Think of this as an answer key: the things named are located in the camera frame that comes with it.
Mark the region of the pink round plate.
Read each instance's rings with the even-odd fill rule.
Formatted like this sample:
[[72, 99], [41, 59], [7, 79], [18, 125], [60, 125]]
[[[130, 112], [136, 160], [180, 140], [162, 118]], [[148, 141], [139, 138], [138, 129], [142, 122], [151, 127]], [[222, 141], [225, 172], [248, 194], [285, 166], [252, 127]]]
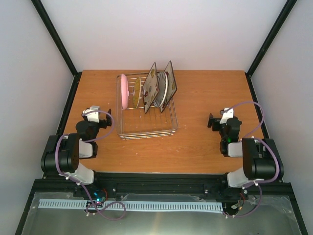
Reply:
[[128, 79], [125, 74], [121, 74], [121, 100], [122, 109], [126, 110], [128, 108], [129, 102], [129, 89], [128, 89]]

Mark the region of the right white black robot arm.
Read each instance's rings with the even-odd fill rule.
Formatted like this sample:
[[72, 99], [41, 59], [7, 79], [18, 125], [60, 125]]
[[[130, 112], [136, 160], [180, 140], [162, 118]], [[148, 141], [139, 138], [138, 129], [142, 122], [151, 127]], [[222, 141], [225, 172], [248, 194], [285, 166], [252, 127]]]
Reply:
[[248, 188], [280, 180], [284, 176], [284, 166], [273, 139], [239, 139], [242, 122], [229, 111], [222, 117], [209, 115], [208, 127], [218, 132], [220, 152], [225, 157], [242, 158], [243, 166], [227, 173], [227, 183], [231, 188]]

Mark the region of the round woven bamboo plate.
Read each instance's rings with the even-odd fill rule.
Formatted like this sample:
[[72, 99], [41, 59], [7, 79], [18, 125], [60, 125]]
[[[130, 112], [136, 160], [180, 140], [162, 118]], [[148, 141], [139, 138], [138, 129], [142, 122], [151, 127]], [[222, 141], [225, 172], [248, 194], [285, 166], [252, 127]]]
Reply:
[[134, 83], [134, 90], [133, 90], [133, 106], [137, 108], [141, 99], [141, 78], [137, 77]]

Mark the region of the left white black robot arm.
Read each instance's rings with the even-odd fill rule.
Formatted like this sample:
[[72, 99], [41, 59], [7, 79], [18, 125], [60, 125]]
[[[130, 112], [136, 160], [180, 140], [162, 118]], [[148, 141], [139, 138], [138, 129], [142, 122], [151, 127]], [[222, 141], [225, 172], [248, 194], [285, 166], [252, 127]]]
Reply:
[[59, 175], [78, 185], [85, 185], [85, 192], [96, 197], [102, 191], [102, 185], [95, 180], [95, 171], [85, 167], [80, 160], [97, 156], [97, 141], [109, 135], [98, 137], [100, 129], [114, 128], [112, 111], [100, 110], [91, 106], [82, 112], [82, 120], [76, 126], [76, 132], [49, 136], [43, 156], [41, 169], [46, 175]]

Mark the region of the square dark rimmed plate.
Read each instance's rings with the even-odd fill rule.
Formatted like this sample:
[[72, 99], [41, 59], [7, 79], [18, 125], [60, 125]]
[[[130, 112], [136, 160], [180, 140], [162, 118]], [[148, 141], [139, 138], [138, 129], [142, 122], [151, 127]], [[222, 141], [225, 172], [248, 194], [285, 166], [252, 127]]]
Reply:
[[143, 88], [144, 113], [148, 113], [148, 110], [150, 109], [154, 99], [159, 93], [156, 63], [153, 63], [142, 88]]

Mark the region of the wire metal dish rack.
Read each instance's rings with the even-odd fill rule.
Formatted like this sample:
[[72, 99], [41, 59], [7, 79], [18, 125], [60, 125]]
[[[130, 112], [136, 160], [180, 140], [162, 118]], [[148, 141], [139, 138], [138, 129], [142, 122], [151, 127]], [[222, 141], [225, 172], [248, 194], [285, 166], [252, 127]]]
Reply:
[[115, 128], [123, 140], [144, 139], [173, 135], [178, 129], [178, 120], [174, 100], [171, 99], [162, 112], [159, 107], [151, 106], [144, 112], [143, 99], [134, 106], [133, 94], [135, 82], [144, 83], [147, 72], [126, 74], [129, 99], [127, 109], [122, 109], [122, 75], [116, 77], [116, 118]]

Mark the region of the square floral plate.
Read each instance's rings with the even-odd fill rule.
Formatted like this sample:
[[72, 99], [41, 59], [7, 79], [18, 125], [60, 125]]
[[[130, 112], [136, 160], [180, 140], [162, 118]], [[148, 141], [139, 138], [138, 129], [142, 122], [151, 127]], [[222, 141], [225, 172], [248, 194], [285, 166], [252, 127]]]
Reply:
[[160, 107], [160, 111], [162, 113], [164, 112], [166, 106], [168, 105], [168, 103], [170, 102], [170, 100], [173, 98], [173, 96], [175, 95], [175, 93], [177, 91], [177, 83], [176, 83], [173, 64], [172, 64], [171, 60], [169, 61], [168, 65], [166, 66], [164, 72], [167, 75], [168, 87], [167, 87], [167, 93], [166, 93], [165, 100], [164, 100], [162, 106]]

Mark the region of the round striped white plate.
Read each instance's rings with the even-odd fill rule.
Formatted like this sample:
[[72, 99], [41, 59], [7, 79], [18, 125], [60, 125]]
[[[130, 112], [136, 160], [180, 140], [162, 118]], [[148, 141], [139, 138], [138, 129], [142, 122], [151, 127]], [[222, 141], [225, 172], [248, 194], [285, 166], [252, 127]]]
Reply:
[[158, 81], [158, 94], [154, 99], [154, 106], [160, 107], [166, 98], [167, 90], [168, 90], [168, 76], [167, 73], [162, 71], [157, 74]]

